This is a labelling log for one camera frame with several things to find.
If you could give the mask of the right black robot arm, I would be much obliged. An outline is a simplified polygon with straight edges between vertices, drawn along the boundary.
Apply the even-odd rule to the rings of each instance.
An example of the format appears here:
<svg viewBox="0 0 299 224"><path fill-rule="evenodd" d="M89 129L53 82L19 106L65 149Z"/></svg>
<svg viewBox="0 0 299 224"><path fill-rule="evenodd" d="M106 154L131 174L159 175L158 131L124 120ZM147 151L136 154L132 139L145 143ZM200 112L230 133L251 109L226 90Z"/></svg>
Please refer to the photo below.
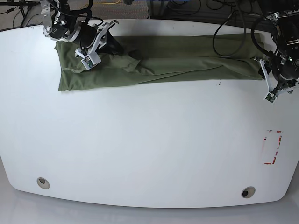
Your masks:
<svg viewBox="0 0 299 224"><path fill-rule="evenodd" d="M93 1L80 10L71 10L66 0L42 0L41 16L43 33L54 41L73 42L78 45L75 57L80 57L87 70L101 62L99 53L123 55L125 50L110 34L109 30L119 22L113 20L89 25Z"/></svg>

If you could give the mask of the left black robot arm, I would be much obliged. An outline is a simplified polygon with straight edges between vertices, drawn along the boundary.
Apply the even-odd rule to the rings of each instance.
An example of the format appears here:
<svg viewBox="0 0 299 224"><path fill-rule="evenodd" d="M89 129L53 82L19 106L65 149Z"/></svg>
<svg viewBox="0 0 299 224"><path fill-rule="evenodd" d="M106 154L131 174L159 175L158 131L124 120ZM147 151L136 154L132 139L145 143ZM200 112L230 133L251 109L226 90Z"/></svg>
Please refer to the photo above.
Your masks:
<svg viewBox="0 0 299 224"><path fill-rule="evenodd" d="M299 87L299 2L297 0L259 0L262 16L251 27L251 39L256 48L268 57L256 58L266 80L268 93L265 100L274 103L279 95L292 93ZM262 48L255 39L256 26L271 22L271 38L275 52Z"/></svg>

